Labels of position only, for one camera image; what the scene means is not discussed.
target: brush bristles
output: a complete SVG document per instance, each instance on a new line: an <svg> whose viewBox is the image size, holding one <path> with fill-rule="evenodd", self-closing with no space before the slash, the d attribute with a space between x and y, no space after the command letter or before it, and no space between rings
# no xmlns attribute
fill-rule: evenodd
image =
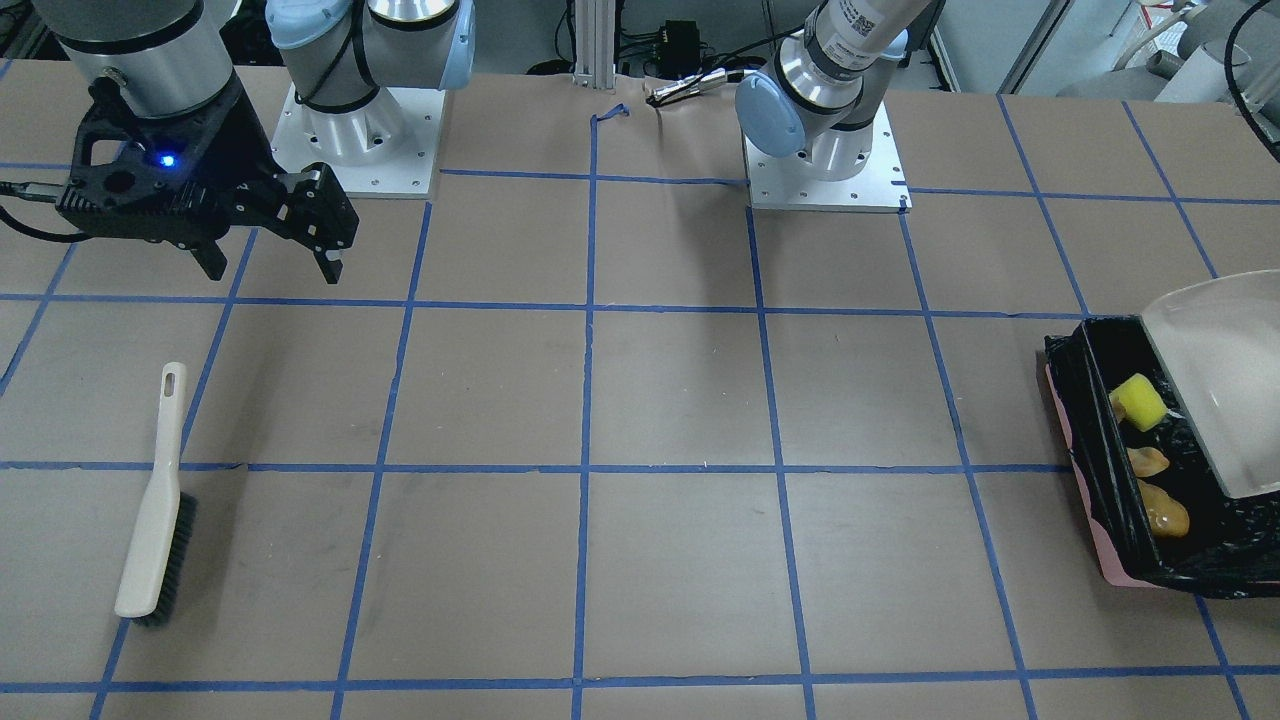
<svg viewBox="0 0 1280 720"><path fill-rule="evenodd" d="M178 501L178 519L173 527L173 542L169 544L169 564L164 569L160 583L160 600L150 615L134 618L133 621L145 628L164 625L173 615L178 597L178 580L182 575L182 561L187 556L187 544L196 521L196 497L182 493Z"/></svg>

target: white plastic container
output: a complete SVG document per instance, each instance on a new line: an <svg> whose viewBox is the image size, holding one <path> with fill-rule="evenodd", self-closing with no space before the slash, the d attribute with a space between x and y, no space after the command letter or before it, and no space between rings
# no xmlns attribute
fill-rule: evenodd
<svg viewBox="0 0 1280 720"><path fill-rule="evenodd" d="M1222 492L1280 491L1280 270L1170 292L1142 322Z"/></svg>

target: label on robot arm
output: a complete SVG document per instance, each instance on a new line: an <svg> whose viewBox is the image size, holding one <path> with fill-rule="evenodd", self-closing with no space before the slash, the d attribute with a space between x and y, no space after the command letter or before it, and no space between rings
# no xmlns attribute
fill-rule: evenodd
<svg viewBox="0 0 1280 720"><path fill-rule="evenodd" d="M840 0L840 13L845 17L849 27L863 37L869 36L876 26L884 22L884 15L877 13L876 8L856 0Z"/></svg>
<svg viewBox="0 0 1280 720"><path fill-rule="evenodd" d="M863 70L876 61L876 54L861 50L867 37L884 22L884 15L860 0L840 0L828 5L829 36L822 37L822 51L849 70Z"/></svg>

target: black trash bag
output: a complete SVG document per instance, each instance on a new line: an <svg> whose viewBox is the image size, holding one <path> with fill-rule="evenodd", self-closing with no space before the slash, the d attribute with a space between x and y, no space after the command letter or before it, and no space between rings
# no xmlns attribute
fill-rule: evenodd
<svg viewBox="0 0 1280 720"><path fill-rule="evenodd" d="M1089 515L1138 580L1204 597L1280 597L1280 492L1231 500L1219 486L1142 320L1089 319L1070 337L1046 337L1050 377L1071 434L1071 457L1089 491ZM1149 432L1116 423L1110 389L1133 374L1151 379L1172 410ZM1167 470L1146 482L1190 515L1183 538L1151 534L1126 447L1155 447Z"/></svg>

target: black cable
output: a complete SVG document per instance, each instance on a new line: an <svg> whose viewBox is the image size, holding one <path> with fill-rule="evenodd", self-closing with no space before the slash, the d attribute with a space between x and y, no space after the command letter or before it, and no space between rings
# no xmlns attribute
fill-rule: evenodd
<svg viewBox="0 0 1280 720"><path fill-rule="evenodd" d="M1244 28L1244 23L1247 23L1254 13L1261 10L1271 0L1258 0L1253 4L1253 6L1245 10L1243 15L1240 15L1239 20L1235 22L1231 32L1226 36L1226 55L1222 58L1222 65L1226 69L1226 88L1231 91L1231 101L1235 102L1235 109L1240 113L1240 117L1244 118L1244 122L1249 126L1249 129L1253 131L1253 135L1258 136L1258 140L1262 141L1267 152L1271 152L1271 156L1276 160L1276 163L1280 163L1280 149L1277 149L1276 143L1267 137L1262 126L1258 124L1257 118L1254 118L1253 113L1249 111L1248 105L1244 102L1244 95L1240 94L1240 86L1235 82L1235 68L1231 67L1235 41L1240 37L1240 29Z"/></svg>
<svg viewBox="0 0 1280 720"><path fill-rule="evenodd" d="M364 5L352 9L352 13L362 13L362 12L364 12ZM316 86L312 87L311 92L306 95L300 95L297 91L293 92L293 101L297 102L298 105L306 105L312 100L315 100L316 95L320 95L320 91L324 90L324 83L329 82L329 76L333 74L333 70L338 67L338 63L342 61L343 55L347 54L347 49L351 47L351 42L356 38L356 18L352 17L349 22L351 26L347 27L347 37L342 40L342 47L338 49L338 53L333 56L333 60L329 61L329 67L326 67L324 72L320 73L320 79L316 81Z"/></svg>
<svg viewBox="0 0 1280 720"><path fill-rule="evenodd" d="M744 46L739 47L737 50L733 50L732 53L724 53L723 55L719 55L719 56L717 56L717 58L713 59L713 61L709 64L709 67L705 70L703 70L701 73L699 73L698 76L694 77L694 81L692 81L691 85L696 85L696 83L701 82L701 79L704 77L709 76L717 68L724 67L727 63L731 63L733 59L741 56L742 53L746 53L748 50L755 50L756 47L759 47L762 45L768 45L769 42L773 42L776 40L782 40L782 38L785 38L785 37L787 37L790 35L795 35L795 33L800 32L801 29L804 29L804 24L803 23L799 24L799 26L796 26L796 27L794 27L794 28L791 28L791 29L788 29L788 31L786 31L786 32L780 32L780 33L773 35L771 37L765 37L764 40L755 41L755 42L753 42L750 45L744 45ZM649 102L649 105L652 108L657 109L657 108L662 108L662 106L666 106L666 105L671 105L672 102L680 102L681 100L684 100L686 97L692 97L692 96L691 95L686 95L686 96L673 95L672 97L676 97L676 99L675 100L667 100L664 102L660 102L660 101Z"/></svg>
<svg viewBox="0 0 1280 720"><path fill-rule="evenodd" d="M564 12L561 13L559 22L556 23L556 35L553 37L554 37L554 44L556 44L556 56L559 58L561 60L564 60L566 63L572 63L572 60L570 60L568 58L566 58L564 54L561 53L561 49L559 49L559 28L564 27L564 23L567 20L568 20L568 8L566 6Z"/></svg>
<svg viewBox="0 0 1280 720"><path fill-rule="evenodd" d="M576 13L573 12L573 0L564 0L564 13L568 18L568 47L570 47L570 61L577 63L577 29L575 24L577 23Z"/></svg>
<svg viewBox="0 0 1280 720"><path fill-rule="evenodd" d="M46 240L49 242L70 243L70 242L81 242L93 237L83 232L60 234L33 228L19 220L18 218L10 215L9 211L4 209L3 205L0 205L0 223L9 225L10 228L15 229L17 232L20 232L22 234L31 236L36 240Z"/></svg>

